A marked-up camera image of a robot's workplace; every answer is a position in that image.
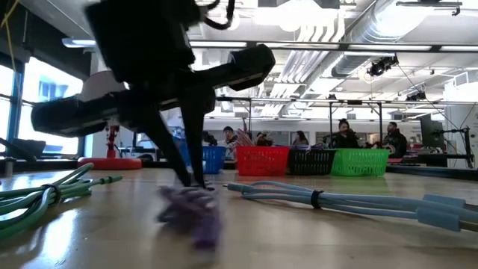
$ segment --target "blue cable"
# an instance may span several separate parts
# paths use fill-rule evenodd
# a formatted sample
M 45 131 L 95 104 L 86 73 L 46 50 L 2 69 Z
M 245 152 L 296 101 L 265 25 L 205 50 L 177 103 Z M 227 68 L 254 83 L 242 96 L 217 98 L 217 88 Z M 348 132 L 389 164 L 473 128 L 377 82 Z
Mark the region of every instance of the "blue cable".
M 279 188 L 254 188 L 273 186 Z M 460 230 L 462 221 L 478 226 L 478 212 L 463 208 L 464 200 L 451 197 L 435 197 L 424 200 L 409 198 L 368 196 L 352 194 L 328 194 L 280 182 L 254 182 L 251 185 L 228 184 L 230 191 L 242 193 L 249 200 L 284 200 L 306 205 L 319 205 L 338 211 L 386 217 L 401 217 L 418 220 L 420 223 L 453 231 Z

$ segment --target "blue basket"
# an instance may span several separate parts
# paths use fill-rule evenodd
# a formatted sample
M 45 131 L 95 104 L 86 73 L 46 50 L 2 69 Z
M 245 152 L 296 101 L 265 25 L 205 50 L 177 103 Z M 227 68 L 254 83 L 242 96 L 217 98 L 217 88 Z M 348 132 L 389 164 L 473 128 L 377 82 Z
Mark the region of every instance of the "blue basket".
M 224 146 L 204 146 L 202 160 L 204 174 L 218 174 L 224 167 L 226 148 Z
M 189 156 L 189 149 L 185 139 L 174 138 L 176 146 L 187 167 L 191 166 L 191 158 Z M 223 146 L 203 146 L 202 160 L 204 174 L 218 174 L 224 167 L 224 160 L 226 157 L 226 148 Z
M 189 157 L 189 150 L 187 149 L 186 139 L 174 137 L 174 142 L 181 153 L 182 159 L 184 160 L 187 167 L 191 166 L 191 158 Z

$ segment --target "desk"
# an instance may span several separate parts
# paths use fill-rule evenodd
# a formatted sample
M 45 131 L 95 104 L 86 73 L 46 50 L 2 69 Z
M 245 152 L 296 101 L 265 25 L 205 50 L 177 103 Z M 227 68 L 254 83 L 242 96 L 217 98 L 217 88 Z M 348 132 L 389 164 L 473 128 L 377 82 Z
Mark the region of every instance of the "desk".
M 413 157 L 404 157 L 403 163 L 426 164 L 430 167 L 448 167 L 448 159 L 466 160 L 463 154 L 419 154 Z
M 51 208 L 46 219 L 0 243 L 0 265 L 11 268 L 215 268 L 215 269 L 475 269 L 478 233 L 450 232 L 389 217 L 313 210 L 286 202 L 242 200 L 221 184 L 250 183 L 233 171 L 209 176 L 220 189 L 225 229 L 211 266 L 195 267 L 187 238 L 154 221 L 165 206 L 158 185 L 174 185 L 171 170 L 118 171 L 124 179 L 93 188 L 93 195 Z M 50 183 L 67 172 L 1 179 L 0 190 Z M 91 171 L 84 178 L 111 172 Z M 448 195 L 478 204 L 478 185 L 387 173 L 383 178 L 286 176 L 274 180 L 325 191 L 421 198 Z

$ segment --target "green basket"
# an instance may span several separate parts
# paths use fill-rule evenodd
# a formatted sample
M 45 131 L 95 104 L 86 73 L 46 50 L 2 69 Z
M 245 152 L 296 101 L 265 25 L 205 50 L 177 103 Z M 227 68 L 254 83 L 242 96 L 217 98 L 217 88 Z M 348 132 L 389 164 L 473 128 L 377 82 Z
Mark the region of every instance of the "green basket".
M 332 175 L 383 176 L 389 155 L 386 149 L 339 149 L 335 153 Z

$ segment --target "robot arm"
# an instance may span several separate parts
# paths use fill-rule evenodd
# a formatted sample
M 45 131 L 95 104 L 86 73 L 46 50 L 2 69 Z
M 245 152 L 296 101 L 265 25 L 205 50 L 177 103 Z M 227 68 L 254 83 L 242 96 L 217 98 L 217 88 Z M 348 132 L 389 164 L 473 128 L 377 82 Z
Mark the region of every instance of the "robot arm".
M 85 9 L 102 57 L 118 82 L 130 90 L 109 93 L 82 102 L 76 96 L 36 104 L 31 113 L 35 131 L 78 137 L 104 129 L 115 119 L 122 126 L 144 132 L 163 151 L 184 186 L 191 176 L 173 142 L 160 111 L 181 108 L 193 178 L 205 187 L 202 174 L 204 115 L 215 105 L 217 87 L 243 90 L 260 84 L 275 65 L 264 45 L 231 52 L 229 62 L 194 72 L 194 55 L 185 31 L 204 21 L 214 28 L 228 28 L 234 11 L 229 0 L 228 23 L 205 18 L 219 0 L 199 7 L 191 0 L 105 0 Z M 162 42 L 152 42 L 151 36 Z

